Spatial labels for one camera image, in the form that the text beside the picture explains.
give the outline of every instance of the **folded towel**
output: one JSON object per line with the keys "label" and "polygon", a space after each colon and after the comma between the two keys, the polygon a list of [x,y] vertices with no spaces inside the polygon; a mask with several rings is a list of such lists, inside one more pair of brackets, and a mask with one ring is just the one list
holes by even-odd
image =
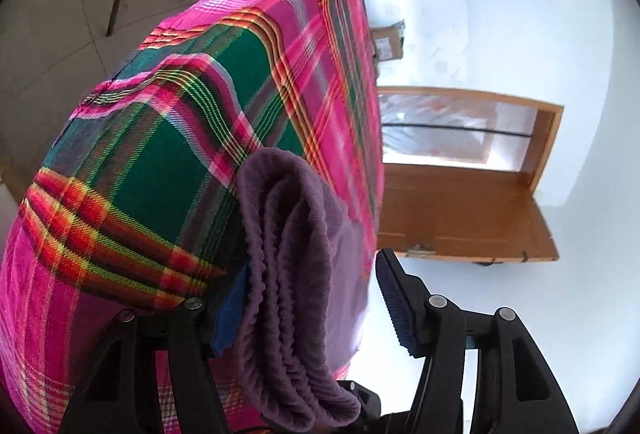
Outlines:
{"label": "folded towel", "polygon": [[302,158],[275,148],[238,171],[249,295],[236,340],[238,377],[264,416],[296,432],[360,413],[332,372],[354,354],[367,303],[363,230]]}

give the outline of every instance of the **blue bristle pad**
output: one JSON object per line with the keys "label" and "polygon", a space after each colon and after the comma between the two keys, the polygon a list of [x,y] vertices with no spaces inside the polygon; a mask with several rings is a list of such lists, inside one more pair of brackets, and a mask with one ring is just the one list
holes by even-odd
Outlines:
{"label": "blue bristle pad", "polygon": [[418,347],[414,313],[388,262],[376,260],[376,278],[398,341],[413,356]]}

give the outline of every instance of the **plaid tablecloth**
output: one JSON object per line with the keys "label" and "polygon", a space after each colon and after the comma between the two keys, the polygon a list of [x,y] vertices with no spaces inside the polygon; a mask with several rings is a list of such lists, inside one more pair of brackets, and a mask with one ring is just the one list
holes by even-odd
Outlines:
{"label": "plaid tablecloth", "polygon": [[[363,0],[201,0],[73,112],[0,267],[0,385],[36,433],[57,431],[118,311],[171,309],[245,260],[236,171],[259,147],[303,156],[348,204],[369,276],[383,189],[371,55]],[[232,357],[213,370],[236,430],[257,413]]]}

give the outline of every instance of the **wooden door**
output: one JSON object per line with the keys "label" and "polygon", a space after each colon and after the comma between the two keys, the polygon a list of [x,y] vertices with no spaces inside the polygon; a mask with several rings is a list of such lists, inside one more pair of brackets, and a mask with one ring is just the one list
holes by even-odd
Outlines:
{"label": "wooden door", "polygon": [[475,262],[556,260],[518,172],[386,164],[378,248]]}

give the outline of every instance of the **tiled floor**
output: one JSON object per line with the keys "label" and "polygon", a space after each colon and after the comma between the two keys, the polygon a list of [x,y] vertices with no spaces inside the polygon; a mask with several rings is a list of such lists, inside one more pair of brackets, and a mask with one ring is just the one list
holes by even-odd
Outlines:
{"label": "tiled floor", "polygon": [[78,101],[117,71],[164,18],[197,0],[4,0],[0,4],[0,135],[33,177]]}

